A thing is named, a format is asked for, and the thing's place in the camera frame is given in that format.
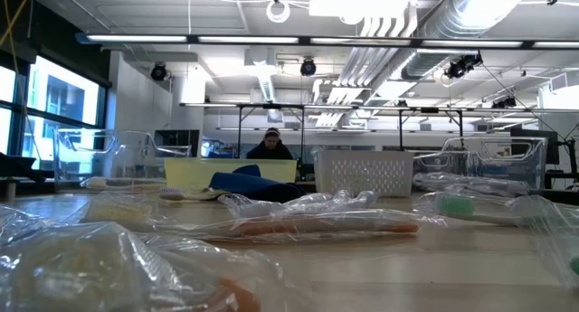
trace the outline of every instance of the security camera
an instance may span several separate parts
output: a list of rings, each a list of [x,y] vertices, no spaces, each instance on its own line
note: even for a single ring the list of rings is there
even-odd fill
[[[166,69],[164,62],[156,62],[155,67],[151,71],[151,78],[154,81],[165,81],[171,78],[171,72]]]
[[[316,64],[313,59],[304,59],[301,63],[301,68],[299,69],[302,76],[309,77],[316,74]]]

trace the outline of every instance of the computer monitor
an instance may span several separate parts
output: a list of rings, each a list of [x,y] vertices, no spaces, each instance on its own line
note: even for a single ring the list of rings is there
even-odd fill
[[[546,145],[546,163],[558,165],[559,164],[559,145],[557,144],[557,133],[554,131],[539,131],[527,130],[523,128],[510,129],[511,137],[545,137],[547,139]],[[512,145],[512,155],[525,154],[528,151],[528,146]]]

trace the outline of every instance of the glass window pane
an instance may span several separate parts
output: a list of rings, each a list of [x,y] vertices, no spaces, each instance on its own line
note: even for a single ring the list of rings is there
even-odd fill
[[[14,81],[16,73],[4,67],[0,67],[0,99],[13,101],[14,99]]]
[[[10,120],[12,112],[8,109],[0,109],[0,153],[8,151],[8,139],[10,138]]]
[[[36,161],[33,164],[34,169],[50,170],[54,169],[54,148],[52,137],[56,128],[79,128],[70,126],[65,123],[56,122],[47,118],[29,116],[26,120],[24,129],[24,143],[22,156],[34,157]],[[94,148],[94,144],[84,144],[83,147]]]
[[[97,123],[100,86],[44,58],[30,66],[28,107]]]

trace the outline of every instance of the ceiling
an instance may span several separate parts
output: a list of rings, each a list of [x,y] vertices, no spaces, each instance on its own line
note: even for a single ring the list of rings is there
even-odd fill
[[[347,25],[334,17],[312,17],[308,9],[290,6],[289,19],[276,24],[265,14],[270,0],[39,0],[87,33],[214,33],[280,35],[358,35],[362,24]],[[307,6],[308,0],[291,0]],[[420,0],[418,20],[439,0]],[[579,0],[559,0],[578,3]],[[518,5],[503,21],[488,30],[492,38],[579,38],[576,17],[579,6]],[[249,94],[259,88],[257,78],[242,70],[243,46],[157,45],[134,46],[140,52],[195,52],[204,61],[213,81],[207,93]],[[272,77],[276,89],[311,90],[315,78],[299,75],[304,57],[313,57],[319,77],[336,77],[348,60],[349,48],[277,47],[278,73]],[[483,51],[482,58],[504,86],[517,85],[518,96],[529,105],[536,101],[536,85],[565,69],[579,68],[579,52]],[[527,71],[521,77],[522,70]],[[465,106],[497,93],[503,86],[488,71],[478,67],[464,80],[441,80],[435,71],[426,82],[418,83],[408,99],[410,105]]]

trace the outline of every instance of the workbench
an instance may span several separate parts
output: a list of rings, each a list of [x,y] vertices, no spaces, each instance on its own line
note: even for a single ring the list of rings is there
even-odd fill
[[[18,198],[13,207],[63,220],[90,194]],[[372,208],[411,210],[410,199],[382,198]],[[231,219],[218,202],[187,203],[167,211],[191,223]],[[535,255],[525,230],[450,221],[416,236],[313,243],[214,243],[232,251],[261,251],[312,296],[317,311],[579,311]]]

